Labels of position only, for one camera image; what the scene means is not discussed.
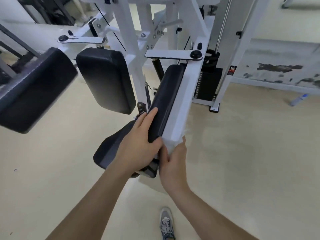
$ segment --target hand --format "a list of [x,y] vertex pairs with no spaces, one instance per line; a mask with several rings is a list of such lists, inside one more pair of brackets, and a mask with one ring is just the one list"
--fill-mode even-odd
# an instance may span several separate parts
[[168,156],[168,150],[163,145],[160,152],[159,175],[163,188],[172,197],[175,194],[188,190],[186,173],[186,138],[177,145],[173,153]]
[[162,147],[161,137],[153,143],[148,142],[148,130],[157,112],[158,108],[154,108],[148,114],[140,115],[119,145],[114,161],[120,162],[130,175],[146,167]]

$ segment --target sneaker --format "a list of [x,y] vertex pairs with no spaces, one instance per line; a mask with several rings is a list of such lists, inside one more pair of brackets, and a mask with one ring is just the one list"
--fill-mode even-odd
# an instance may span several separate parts
[[176,239],[174,236],[174,220],[168,207],[163,207],[160,211],[160,230],[162,240],[167,240],[169,238]]

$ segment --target water bottle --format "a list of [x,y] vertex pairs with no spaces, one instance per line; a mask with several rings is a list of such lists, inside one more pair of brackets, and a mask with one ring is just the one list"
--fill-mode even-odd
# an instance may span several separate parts
[[309,94],[303,94],[302,96],[297,97],[296,99],[294,99],[290,105],[292,107],[296,106],[298,103],[300,103],[302,100],[305,100],[307,97],[309,96]]

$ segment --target gym machine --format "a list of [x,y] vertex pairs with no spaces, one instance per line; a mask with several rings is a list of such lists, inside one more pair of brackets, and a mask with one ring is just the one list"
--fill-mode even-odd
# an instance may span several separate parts
[[[0,88],[0,125],[27,133],[78,75],[75,61],[103,108],[131,114],[137,106],[142,114],[157,107],[148,140],[161,136],[170,153],[182,141],[192,102],[219,111],[269,0],[82,1],[95,3],[100,13],[75,34],[70,31],[68,36],[60,36],[59,49],[48,49]],[[134,30],[129,3],[137,5],[141,32]],[[165,4],[165,9],[152,18],[151,4]],[[114,17],[119,28],[109,25]],[[165,28],[168,50],[155,49]],[[182,29],[189,32],[192,49],[178,50]],[[85,48],[87,44],[96,48]],[[161,81],[152,103],[142,72],[147,59],[152,59]],[[160,59],[170,59],[173,64],[164,72]],[[93,156],[97,165],[106,168],[112,162],[133,124],[134,120],[102,142]],[[149,166],[132,177],[154,178],[157,170],[155,155]]]

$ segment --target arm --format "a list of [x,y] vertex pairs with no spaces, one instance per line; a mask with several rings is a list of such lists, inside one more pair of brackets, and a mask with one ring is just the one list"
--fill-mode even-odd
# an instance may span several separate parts
[[160,156],[161,183],[178,209],[191,223],[202,240],[256,240],[255,237],[222,216],[194,194],[187,183],[186,139],[168,156],[165,146]]
[[101,239],[127,180],[147,166],[162,147],[160,137],[153,143],[148,142],[148,130],[157,111],[155,108],[138,118],[119,145],[114,161],[47,240]]

